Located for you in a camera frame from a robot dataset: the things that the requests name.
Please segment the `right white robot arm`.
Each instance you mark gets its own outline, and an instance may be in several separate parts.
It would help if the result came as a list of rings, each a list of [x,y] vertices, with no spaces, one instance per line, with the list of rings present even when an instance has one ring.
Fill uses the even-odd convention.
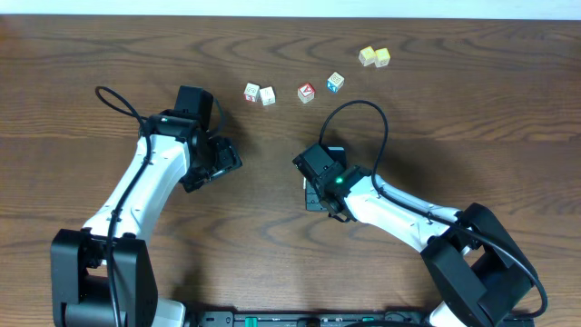
[[[377,227],[420,254],[442,297],[429,325],[499,326],[547,309],[537,271],[487,207],[428,203],[338,161],[297,168],[331,217]]]

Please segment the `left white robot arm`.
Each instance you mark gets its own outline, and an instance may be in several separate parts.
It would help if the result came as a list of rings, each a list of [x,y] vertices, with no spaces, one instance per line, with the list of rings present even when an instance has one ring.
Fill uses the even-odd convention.
[[[188,193],[241,167],[231,139],[199,114],[166,110],[142,122],[135,155],[110,197],[51,248],[57,326],[185,326],[183,303],[160,297],[148,244],[177,184]]]

